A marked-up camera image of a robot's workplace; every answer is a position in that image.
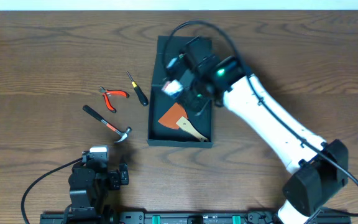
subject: screwdriver handle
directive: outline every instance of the screwdriver handle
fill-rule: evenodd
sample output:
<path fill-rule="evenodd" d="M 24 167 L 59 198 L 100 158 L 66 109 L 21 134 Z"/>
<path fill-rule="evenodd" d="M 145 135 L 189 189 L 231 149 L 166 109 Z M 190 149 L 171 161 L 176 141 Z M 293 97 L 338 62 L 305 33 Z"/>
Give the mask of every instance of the screwdriver handle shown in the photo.
<path fill-rule="evenodd" d="M 98 121 L 102 122 L 102 120 L 104 120 L 104 118 L 100 114 L 98 114 L 98 112 L 93 110 L 90 106 L 84 105 L 82 109 Z"/>
<path fill-rule="evenodd" d="M 149 100 L 144 95 L 143 91 L 140 89 L 138 85 L 136 85 L 135 82 L 132 82 L 132 85 L 134 85 L 134 90 L 137 97 L 139 98 L 140 103 L 142 103 L 143 106 L 147 106 L 149 104 Z"/>

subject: orange scraper blade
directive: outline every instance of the orange scraper blade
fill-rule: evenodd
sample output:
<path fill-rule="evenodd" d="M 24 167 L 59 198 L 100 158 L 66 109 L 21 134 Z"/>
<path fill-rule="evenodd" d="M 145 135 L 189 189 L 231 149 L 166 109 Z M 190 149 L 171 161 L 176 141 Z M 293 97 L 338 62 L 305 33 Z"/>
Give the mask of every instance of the orange scraper blade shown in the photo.
<path fill-rule="evenodd" d="M 175 103 L 171 108 L 159 119 L 159 123 L 164 125 L 167 128 L 171 129 L 179 129 L 177 125 L 178 120 L 181 117 L 185 117 L 187 119 L 187 113 L 182 106 L 178 103 Z"/>

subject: red pliers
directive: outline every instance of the red pliers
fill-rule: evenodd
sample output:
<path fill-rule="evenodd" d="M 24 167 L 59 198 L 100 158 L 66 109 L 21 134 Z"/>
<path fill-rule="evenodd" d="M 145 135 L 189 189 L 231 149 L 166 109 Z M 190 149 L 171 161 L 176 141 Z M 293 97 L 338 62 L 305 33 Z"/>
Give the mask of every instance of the red pliers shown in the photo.
<path fill-rule="evenodd" d="M 129 94 L 122 90 L 107 90 L 103 87 L 100 87 L 99 92 L 103 93 L 104 102 L 106 103 L 106 106 L 109 109 L 109 111 L 113 113 L 117 112 L 117 110 L 111 106 L 109 101 L 109 95 L 121 95 L 121 96 L 125 96 L 126 98 L 129 97 Z"/>

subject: hammer head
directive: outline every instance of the hammer head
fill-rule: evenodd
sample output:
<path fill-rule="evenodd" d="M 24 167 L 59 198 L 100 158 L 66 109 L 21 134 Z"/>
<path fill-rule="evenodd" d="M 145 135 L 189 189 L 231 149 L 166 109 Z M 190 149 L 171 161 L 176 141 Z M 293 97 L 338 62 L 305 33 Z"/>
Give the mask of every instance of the hammer head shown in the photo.
<path fill-rule="evenodd" d="M 128 127 L 125 131 L 121 132 L 120 136 L 120 140 L 115 141 L 115 143 L 119 143 L 122 142 L 123 140 L 125 140 L 126 138 L 128 138 L 128 134 L 132 131 L 131 127 Z"/>

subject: green tape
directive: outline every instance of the green tape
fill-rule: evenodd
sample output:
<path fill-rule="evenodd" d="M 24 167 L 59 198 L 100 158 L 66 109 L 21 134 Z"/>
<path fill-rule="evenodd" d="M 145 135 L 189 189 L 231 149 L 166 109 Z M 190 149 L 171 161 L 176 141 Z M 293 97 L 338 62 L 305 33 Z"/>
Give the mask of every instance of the green tape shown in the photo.
<path fill-rule="evenodd" d="M 241 217 L 239 215 L 233 215 L 233 224 L 241 224 Z"/>
<path fill-rule="evenodd" d="M 159 215 L 153 215 L 152 224 L 160 224 L 160 223 L 161 223 L 161 217 Z"/>

